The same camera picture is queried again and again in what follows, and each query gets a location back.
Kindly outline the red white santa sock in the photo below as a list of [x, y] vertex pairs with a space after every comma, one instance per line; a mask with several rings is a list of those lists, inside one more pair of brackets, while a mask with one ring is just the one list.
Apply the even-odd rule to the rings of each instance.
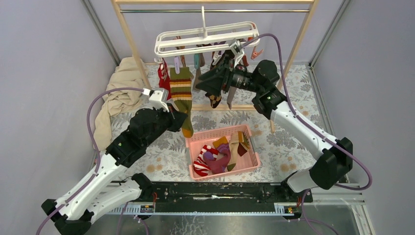
[[210, 145], [204, 145], [196, 158], [193, 162], [193, 170], [194, 172], [201, 177], [208, 176], [211, 172], [210, 167], [206, 163], [205, 159], [209, 161], [215, 161], [218, 157], [218, 150], [213, 148]]

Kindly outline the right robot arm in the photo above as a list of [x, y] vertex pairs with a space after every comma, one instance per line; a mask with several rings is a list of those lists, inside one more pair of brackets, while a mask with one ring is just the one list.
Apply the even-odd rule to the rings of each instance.
[[234, 66], [231, 60], [225, 59], [200, 75], [199, 80], [196, 88], [214, 96], [230, 88], [255, 93], [252, 103], [257, 112], [290, 132], [312, 154], [316, 160], [312, 167], [286, 178], [287, 184], [280, 189], [285, 201], [294, 201], [308, 188], [328, 190], [352, 169], [352, 142], [326, 133], [294, 108], [275, 86], [279, 73], [273, 61], [262, 60], [249, 72], [244, 66]]

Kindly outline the beige striped patchwork sock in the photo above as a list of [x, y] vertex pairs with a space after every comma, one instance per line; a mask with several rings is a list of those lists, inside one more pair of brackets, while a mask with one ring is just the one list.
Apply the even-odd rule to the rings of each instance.
[[249, 141], [245, 133], [241, 131], [233, 133], [229, 140], [229, 147], [231, 159], [228, 163], [227, 170], [232, 171], [236, 167], [238, 158], [250, 150]]

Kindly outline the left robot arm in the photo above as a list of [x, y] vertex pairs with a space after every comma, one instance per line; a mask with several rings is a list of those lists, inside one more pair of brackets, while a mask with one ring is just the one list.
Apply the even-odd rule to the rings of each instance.
[[147, 147], [165, 131], [178, 132], [188, 117], [168, 106], [144, 108], [130, 119], [129, 126], [107, 147], [96, 164], [68, 193], [42, 204], [47, 219], [62, 235], [83, 235], [100, 217], [132, 200], [146, 201], [152, 196], [152, 182], [136, 173], [126, 183], [102, 194], [115, 177], [146, 154]]

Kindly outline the green striped sock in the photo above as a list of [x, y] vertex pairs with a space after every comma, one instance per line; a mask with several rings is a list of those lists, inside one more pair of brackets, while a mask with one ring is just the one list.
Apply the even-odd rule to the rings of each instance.
[[190, 119], [192, 109], [191, 82], [192, 73], [188, 67], [179, 68], [179, 73], [176, 73], [175, 68], [170, 68], [171, 97], [179, 111], [187, 114], [187, 118], [181, 127], [185, 138], [191, 138], [194, 133]]

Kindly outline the magenta yellow sock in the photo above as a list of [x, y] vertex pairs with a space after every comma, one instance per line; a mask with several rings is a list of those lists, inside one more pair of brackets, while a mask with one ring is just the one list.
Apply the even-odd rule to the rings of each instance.
[[228, 139], [226, 137], [221, 137], [212, 144], [213, 148], [217, 149], [219, 152], [218, 157], [215, 161], [209, 161], [207, 159], [205, 159], [205, 161], [210, 167], [212, 174], [224, 173], [231, 159]]

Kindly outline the grey sock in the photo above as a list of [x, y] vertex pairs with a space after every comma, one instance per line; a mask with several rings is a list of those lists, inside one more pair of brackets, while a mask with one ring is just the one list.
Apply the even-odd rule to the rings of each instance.
[[232, 101], [234, 99], [235, 93], [236, 93], [236, 87], [230, 87], [228, 91], [228, 96], [227, 96], [227, 105], [230, 110], [232, 109]]

